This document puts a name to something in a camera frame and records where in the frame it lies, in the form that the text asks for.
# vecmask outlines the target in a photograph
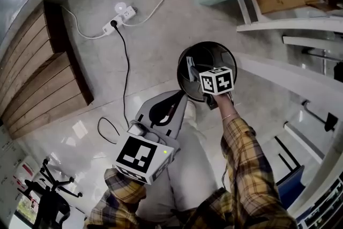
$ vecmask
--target white pants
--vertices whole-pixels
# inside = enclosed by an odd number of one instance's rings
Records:
[[[169,224],[172,209],[196,208],[217,190],[214,173],[197,135],[183,123],[177,140],[181,151],[152,185],[145,185],[146,199],[139,203],[137,216],[151,222]]]

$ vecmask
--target white cable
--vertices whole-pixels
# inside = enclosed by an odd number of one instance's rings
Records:
[[[138,26],[138,25],[141,25],[143,24],[144,22],[147,22],[151,16],[153,16],[153,14],[155,13],[155,11],[161,6],[161,4],[163,3],[164,0],[161,0],[159,4],[157,4],[157,6],[155,7],[155,9],[151,12],[151,14],[146,18],[144,19],[142,22],[140,23],[137,23],[137,24],[133,24],[133,25],[130,25],[130,24],[126,24],[126,23],[123,23],[124,26],[127,26],[127,27],[135,27],[135,26]]]
[[[104,36],[107,36],[105,33],[102,34],[102,35],[100,35],[100,36],[87,36],[87,35],[82,34],[82,32],[81,32],[80,29],[79,29],[79,24],[78,24],[78,22],[77,22],[76,15],[73,14],[71,11],[69,11],[66,7],[64,7],[64,6],[61,6],[61,7],[62,7],[63,9],[65,9],[69,14],[71,14],[71,15],[73,16],[73,18],[74,18],[74,20],[75,20],[75,23],[76,23],[77,32],[78,32],[81,36],[83,36],[84,38],[86,38],[86,39],[98,39],[98,38],[103,38]]]

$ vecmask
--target plaid shirt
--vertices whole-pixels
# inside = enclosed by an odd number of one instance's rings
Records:
[[[214,192],[197,209],[179,213],[183,228],[297,228],[283,208],[270,164],[255,131],[244,120],[230,121],[221,139],[232,193]],[[145,187],[116,169],[105,172],[108,190],[86,220],[85,228],[140,228],[135,212]]]

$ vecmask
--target floor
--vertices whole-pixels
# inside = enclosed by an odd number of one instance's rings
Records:
[[[41,0],[29,0],[26,13]],[[102,26],[115,15],[117,2],[132,4],[138,16],[132,23],[142,21],[160,0],[66,0],[63,1],[79,20],[86,35],[101,33]],[[116,34],[98,40],[86,40],[78,35],[72,18],[65,14],[74,50],[94,95],[87,108],[55,121],[19,140],[27,153],[41,162],[50,156],[55,165],[67,175],[75,177],[73,188],[82,191],[82,198],[67,197],[69,202],[89,215],[106,189],[103,174],[114,163],[115,145],[102,139],[97,132],[100,117],[106,116],[125,131],[122,93],[126,72],[123,44]],[[243,23],[236,0],[212,7],[201,6],[193,0],[166,0],[157,13],[139,27],[122,28],[131,62],[126,115],[134,118],[142,103],[164,91],[176,90],[176,67],[181,52],[201,41],[216,41],[232,51],[301,63],[295,49],[282,44],[278,31],[237,33]],[[278,135],[301,164],[305,165],[303,183],[309,182],[318,165],[299,144],[283,130],[287,120],[297,118],[302,101],[297,95],[245,71],[238,71],[234,101],[241,116],[257,132],[275,180],[288,173],[278,157],[282,149],[273,138]],[[209,111],[197,104],[200,141],[214,169],[218,186],[225,169],[220,150],[222,126],[218,110]],[[116,140],[114,130],[101,123],[104,135]]]

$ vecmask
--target bracelet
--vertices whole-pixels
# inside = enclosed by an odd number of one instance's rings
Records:
[[[233,113],[233,114],[230,114],[230,115],[228,115],[228,116],[224,117],[224,118],[222,119],[222,121],[224,121],[225,119],[227,119],[228,117],[230,117],[230,116],[232,116],[232,115],[238,115],[238,113]]]

